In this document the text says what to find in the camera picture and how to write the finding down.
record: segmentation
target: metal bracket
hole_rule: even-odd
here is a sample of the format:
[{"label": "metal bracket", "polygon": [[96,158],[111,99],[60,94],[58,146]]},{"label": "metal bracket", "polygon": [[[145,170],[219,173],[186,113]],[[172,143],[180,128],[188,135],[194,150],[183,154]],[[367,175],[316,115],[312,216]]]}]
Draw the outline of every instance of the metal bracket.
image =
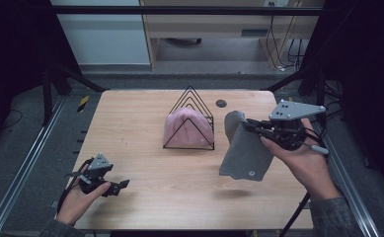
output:
[{"label": "metal bracket", "polygon": [[88,167],[88,170],[100,170],[104,168],[111,168],[112,166],[113,164],[111,164],[102,153],[99,153],[96,158],[94,158],[94,160],[91,162],[90,166]]},{"label": "metal bracket", "polygon": [[323,106],[312,106],[297,102],[281,100],[269,115],[270,120],[294,120],[306,118],[315,114],[323,113]]}]

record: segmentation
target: pink cloth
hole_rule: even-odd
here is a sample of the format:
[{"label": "pink cloth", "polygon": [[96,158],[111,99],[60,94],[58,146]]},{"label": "pink cloth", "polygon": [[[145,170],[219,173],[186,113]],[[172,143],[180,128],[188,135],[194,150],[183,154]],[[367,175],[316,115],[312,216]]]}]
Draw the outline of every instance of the pink cloth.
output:
[{"label": "pink cloth", "polygon": [[193,109],[180,108],[167,116],[163,140],[164,145],[169,147],[182,145],[205,146],[213,144],[214,137],[212,127],[204,115]]}]

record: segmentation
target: cabinet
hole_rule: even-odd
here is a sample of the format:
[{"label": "cabinet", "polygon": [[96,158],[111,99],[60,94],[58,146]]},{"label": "cabinet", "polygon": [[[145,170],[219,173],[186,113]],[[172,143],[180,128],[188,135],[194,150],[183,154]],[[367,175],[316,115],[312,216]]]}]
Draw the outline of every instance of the cabinet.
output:
[{"label": "cabinet", "polygon": [[[265,0],[141,0],[141,6],[222,6],[263,7]],[[287,7],[322,7],[324,0],[289,0]],[[271,16],[207,16],[207,15],[144,15],[145,35],[151,65],[154,68],[160,39],[258,38],[264,52],[268,51],[272,69],[286,50],[289,39],[309,39],[318,17],[276,16],[272,28],[275,44],[266,36]]]}]

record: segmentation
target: human hand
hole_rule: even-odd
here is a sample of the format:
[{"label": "human hand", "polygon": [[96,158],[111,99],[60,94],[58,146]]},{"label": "human hand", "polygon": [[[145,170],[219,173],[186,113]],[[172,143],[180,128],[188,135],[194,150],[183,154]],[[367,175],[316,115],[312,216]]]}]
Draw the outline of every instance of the human hand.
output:
[{"label": "human hand", "polygon": [[104,194],[111,186],[110,182],[105,182],[86,195],[78,185],[79,179],[80,178],[75,181],[74,188],[69,191],[55,218],[57,221],[70,226],[74,226],[75,222],[81,218],[93,201]]},{"label": "human hand", "polygon": [[[306,128],[313,129],[309,119],[303,118],[302,123]],[[312,150],[307,145],[302,145],[294,151],[284,150],[264,137],[262,137],[262,143],[271,154],[289,167],[294,177],[311,195],[311,200],[323,200],[340,196],[331,180],[327,162],[322,154]],[[318,145],[316,141],[309,137],[305,139],[304,143]]]}]

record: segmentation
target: table surface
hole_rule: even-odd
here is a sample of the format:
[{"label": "table surface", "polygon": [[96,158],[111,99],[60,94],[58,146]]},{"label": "table surface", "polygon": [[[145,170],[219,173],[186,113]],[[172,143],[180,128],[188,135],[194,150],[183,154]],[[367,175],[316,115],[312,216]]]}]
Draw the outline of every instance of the table surface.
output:
[{"label": "table surface", "polygon": [[[226,114],[268,119],[271,92],[197,90],[214,117],[215,150],[164,149],[165,118],[184,90],[107,91],[97,106],[74,170],[102,152],[114,167],[105,179],[130,180],[117,197],[98,198],[80,229],[228,230],[282,228],[306,190],[274,158],[261,182],[219,176],[229,147]],[[224,100],[225,108],[216,101]],[[312,228],[303,210],[292,228]]]}]

